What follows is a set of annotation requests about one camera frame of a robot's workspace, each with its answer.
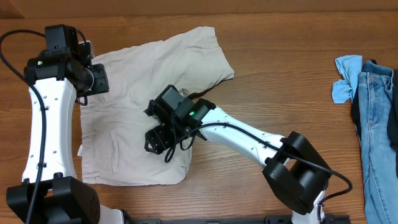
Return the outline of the beige shorts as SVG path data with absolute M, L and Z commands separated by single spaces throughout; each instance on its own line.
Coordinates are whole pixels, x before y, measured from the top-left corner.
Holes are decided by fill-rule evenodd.
M 167 85 L 183 96 L 203 93 L 232 79 L 234 70 L 213 27 L 197 27 L 167 40 L 99 55 L 109 91 L 89 96 L 80 109 L 82 179 L 113 186 L 173 185 L 186 178 L 192 158 L 188 141 L 170 162 L 147 152 L 145 133 L 158 122 L 145 114 Z

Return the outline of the blue denim jeans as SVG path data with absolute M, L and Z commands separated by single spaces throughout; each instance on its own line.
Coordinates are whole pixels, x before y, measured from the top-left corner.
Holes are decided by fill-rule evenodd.
M 368 223 L 397 223 L 396 150 L 387 124 L 394 72 L 368 60 L 358 75 L 365 216 Z

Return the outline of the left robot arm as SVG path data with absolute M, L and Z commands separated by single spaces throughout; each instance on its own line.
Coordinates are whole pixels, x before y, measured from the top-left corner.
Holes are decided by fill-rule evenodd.
M 100 204 L 73 165 L 73 107 L 109 91 L 104 66 L 92 63 L 91 43 L 72 26 L 48 26 L 42 36 L 46 49 L 19 74 L 32 103 L 30 149 L 22 182 L 7 189 L 6 202 L 24 223 L 129 223 L 126 212 Z

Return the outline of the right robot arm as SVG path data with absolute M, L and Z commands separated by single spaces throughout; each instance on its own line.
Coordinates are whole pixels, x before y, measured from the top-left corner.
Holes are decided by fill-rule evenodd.
M 150 100 L 144 112 L 159 122 L 145 134 L 147 152 L 164 152 L 165 162 L 170 162 L 186 139 L 199 137 L 222 144 L 262 168 L 274 195 L 293 211 L 292 223 L 325 223 L 321 200 L 330 168 L 305 136 L 261 131 L 208 100 L 182 96 L 173 85 Z

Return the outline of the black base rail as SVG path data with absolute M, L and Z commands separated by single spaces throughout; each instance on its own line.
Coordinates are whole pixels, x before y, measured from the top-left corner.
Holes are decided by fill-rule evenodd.
M 264 218 L 231 218 L 219 220 L 133 220 L 133 224 L 293 224 L 291 215 L 269 215 Z

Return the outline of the light blue cloth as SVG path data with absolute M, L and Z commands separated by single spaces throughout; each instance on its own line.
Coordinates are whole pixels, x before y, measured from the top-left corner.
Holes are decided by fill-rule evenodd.
M 361 55 L 345 55 L 335 59 L 336 69 L 342 77 L 332 85 L 331 97 L 335 104 L 354 100 L 362 62 Z

